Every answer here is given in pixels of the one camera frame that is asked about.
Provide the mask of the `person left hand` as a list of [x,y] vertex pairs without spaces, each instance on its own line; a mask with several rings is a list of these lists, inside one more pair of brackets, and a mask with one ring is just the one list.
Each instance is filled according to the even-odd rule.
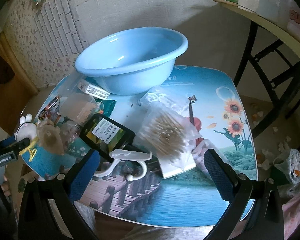
[[11,196],[10,184],[9,184],[8,178],[5,175],[3,176],[3,178],[4,178],[4,182],[1,185],[1,189],[4,192],[4,195],[6,197],[9,197],[9,196]]

